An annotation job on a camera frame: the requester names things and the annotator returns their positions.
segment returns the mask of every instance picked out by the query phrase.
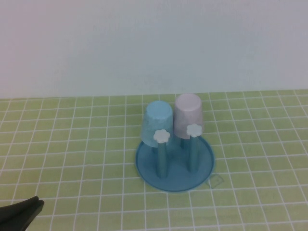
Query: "white flower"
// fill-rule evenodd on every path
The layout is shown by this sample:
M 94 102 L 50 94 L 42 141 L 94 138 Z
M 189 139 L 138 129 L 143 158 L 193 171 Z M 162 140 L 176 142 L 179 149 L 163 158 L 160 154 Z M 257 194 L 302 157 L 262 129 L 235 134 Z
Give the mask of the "white flower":
M 170 138 L 170 133 L 165 129 L 157 130 L 153 136 L 157 143 L 167 143 Z
M 197 124 L 191 124 L 187 126 L 187 135 L 191 137 L 197 137 L 202 135 L 202 127 Z

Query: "black plastic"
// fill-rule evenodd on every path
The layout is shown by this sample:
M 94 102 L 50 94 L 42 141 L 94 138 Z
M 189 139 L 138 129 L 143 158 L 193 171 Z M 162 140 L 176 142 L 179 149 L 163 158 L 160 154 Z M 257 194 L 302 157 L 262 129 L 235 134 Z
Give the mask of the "black plastic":
M 0 207 L 0 231 L 25 231 L 43 206 L 44 201 L 35 196 L 14 205 Z

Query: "blue plate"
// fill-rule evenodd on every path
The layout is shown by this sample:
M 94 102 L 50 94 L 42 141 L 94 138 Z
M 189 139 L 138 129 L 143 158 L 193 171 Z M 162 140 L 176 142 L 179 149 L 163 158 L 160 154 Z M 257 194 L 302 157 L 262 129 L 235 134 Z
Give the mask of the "blue plate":
M 156 172 L 157 154 L 152 147 L 140 143 L 135 158 L 139 175 L 151 186 L 166 192 L 183 192 L 193 189 L 205 182 L 211 175 L 215 157 L 210 145 L 200 137 L 199 142 L 199 168 L 195 173 L 187 169 L 188 149 L 182 149 L 179 142 L 172 142 L 167 146 L 168 176 L 160 179 Z

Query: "white backdrop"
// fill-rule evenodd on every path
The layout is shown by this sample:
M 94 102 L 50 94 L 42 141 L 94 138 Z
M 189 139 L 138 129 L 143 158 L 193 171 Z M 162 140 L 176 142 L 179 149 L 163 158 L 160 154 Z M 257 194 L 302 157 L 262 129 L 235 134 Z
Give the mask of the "white backdrop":
M 308 1 L 1 0 L 0 98 L 308 88 Z

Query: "blue pole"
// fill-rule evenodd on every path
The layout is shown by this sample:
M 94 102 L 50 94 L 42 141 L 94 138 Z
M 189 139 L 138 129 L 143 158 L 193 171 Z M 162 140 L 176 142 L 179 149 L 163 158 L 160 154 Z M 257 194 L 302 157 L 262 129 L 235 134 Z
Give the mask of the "blue pole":
M 157 175 L 161 179 L 167 177 L 167 143 L 158 144 Z
M 198 171 L 199 163 L 199 137 L 190 137 L 188 170 L 190 172 Z

